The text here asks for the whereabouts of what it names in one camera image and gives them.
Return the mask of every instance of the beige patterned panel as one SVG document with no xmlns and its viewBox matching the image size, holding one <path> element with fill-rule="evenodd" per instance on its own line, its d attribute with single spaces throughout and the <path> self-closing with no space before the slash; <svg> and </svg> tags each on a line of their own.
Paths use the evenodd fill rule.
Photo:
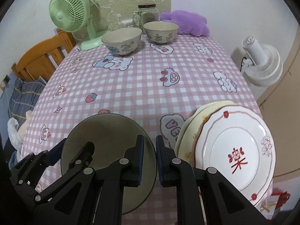
<svg viewBox="0 0 300 225">
<path fill-rule="evenodd" d="M 122 28 L 121 20 L 132 17 L 133 11 L 142 3 L 156 3 L 160 12 L 171 10 L 171 0 L 95 0 L 100 7 L 91 6 L 92 20 L 97 31 L 114 31 Z M 73 33 L 77 40 L 84 40 L 87 37 L 86 28 Z"/>
</svg>

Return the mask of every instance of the fan base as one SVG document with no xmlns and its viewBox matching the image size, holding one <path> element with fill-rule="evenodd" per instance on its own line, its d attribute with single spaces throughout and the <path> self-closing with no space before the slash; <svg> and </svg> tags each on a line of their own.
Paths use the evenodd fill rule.
<svg viewBox="0 0 300 225">
<path fill-rule="evenodd" d="M 96 34 L 95 39 L 87 39 L 86 41 L 83 41 L 80 45 L 81 50 L 90 50 L 95 47 L 103 45 L 102 37 L 107 33 L 108 31 L 100 31 Z"/>
</svg>

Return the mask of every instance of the purple plush toy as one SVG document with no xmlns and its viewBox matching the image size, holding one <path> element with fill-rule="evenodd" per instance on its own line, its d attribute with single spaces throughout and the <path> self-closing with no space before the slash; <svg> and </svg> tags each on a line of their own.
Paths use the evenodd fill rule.
<svg viewBox="0 0 300 225">
<path fill-rule="evenodd" d="M 170 13 L 163 12 L 160 14 L 160 20 L 179 25 L 178 34 L 192 34 L 196 37 L 209 35 L 206 18 L 197 13 L 189 13 L 183 10 Z"/>
</svg>

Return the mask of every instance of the pink checkered tablecloth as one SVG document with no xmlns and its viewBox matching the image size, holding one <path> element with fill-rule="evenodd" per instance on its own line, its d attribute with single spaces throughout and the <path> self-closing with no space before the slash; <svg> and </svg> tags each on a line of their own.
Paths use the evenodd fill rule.
<svg viewBox="0 0 300 225">
<path fill-rule="evenodd" d="M 177 35 L 168 45 L 145 36 L 138 48 L 122 57 L 105 46 L 73 49 L 55 71 L 33 111 L 22 156 L 50 150 L 82 120 L 118 113 L 136 121 L 153 143 L 157 135 L 174 148 L 184 120 L 201 105 L 231 100 L 259 113 L 239 69 L 212 37 Z M 41 177 L 38 190 L 61 177 L 60 162 Z M 174 224 L 175 188 L 158 181 L 148 199 L 122 224 Z"/>
</svg>

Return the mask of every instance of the green fan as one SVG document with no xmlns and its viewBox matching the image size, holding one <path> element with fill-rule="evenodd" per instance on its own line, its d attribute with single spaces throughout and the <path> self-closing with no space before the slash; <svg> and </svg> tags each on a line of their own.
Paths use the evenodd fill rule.
<svg viewBox="0 0 300 225">
<path fill-rule="evenodd" d="M 89 0 L 51 0 L 49 14 L 52 22 L 66 32 L 75 32 L 86 26 L 89 38 L 81 43 L 82 50 L 103 44 L 101 39 L 107 31 L 96 34 L 91 20 Z"/>
</svg>

